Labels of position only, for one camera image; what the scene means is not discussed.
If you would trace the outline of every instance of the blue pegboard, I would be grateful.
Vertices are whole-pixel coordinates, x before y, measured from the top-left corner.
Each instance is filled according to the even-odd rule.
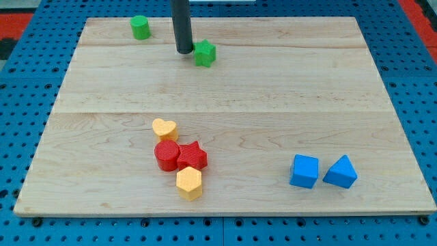
[[[355,16],[437,198],[437,68],[394,0],[193,5],[193,16]],[[0,245],[437,245],[437,216],[21,219],[13,212],[87,17],[169,16],[165,0],[43,0],[0,74]]]

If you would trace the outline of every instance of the green block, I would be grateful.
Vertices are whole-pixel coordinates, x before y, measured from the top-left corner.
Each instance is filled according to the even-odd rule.
[[[194,43],[194,60],[196,66],[209,68],[211,63],[216,60],[216,46],[207,40]]]
[[[145,16],[134,16],[130,19],[130,27],[134,38],[144,40],[150,37],[149,21]]]

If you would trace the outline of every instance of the blue block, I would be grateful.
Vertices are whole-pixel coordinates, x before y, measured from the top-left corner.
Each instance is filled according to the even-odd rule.
[[[297,154],[290,173],[291,185],[311,189],[319,178],[319,159]]]
[[[358,178],[347,155],[343,155],[323,178],[323,182],[349,189]]]

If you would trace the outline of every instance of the red surface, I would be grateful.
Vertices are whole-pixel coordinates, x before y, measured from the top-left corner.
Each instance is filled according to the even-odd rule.
[[[161,170],[170,172],[178,168],[179,146],[172,140],[159,142],[155,147],[155,157]]]
[[[429,19],[423,15],[421,6],[413,0],[399,0],[399,3],[428,48],[432,58],[437,62],[437,33],[432,29]]]
[[[182,144],[179,146],[179,148],[179,170],[182,170],[185,167],[192,167],[197,170],[201,170],[208,165],[207,154],[199,147],[199,143],[197,141],[194,141],[190,144]]]
[[[19,40],[33,14],[0,14],[0,40]]]

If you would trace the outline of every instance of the yellow block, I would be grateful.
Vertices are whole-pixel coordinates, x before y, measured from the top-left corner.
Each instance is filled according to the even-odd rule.
[[[177,125],[174,121],[157,118],[152,122],[152,128],[158,137],[158,142],[163,140],[177,141],[179,138]]]
[[[202,195],[202,173],[192,167],[184,168],[176,174],[176,187],[182,198],[193,201]]]

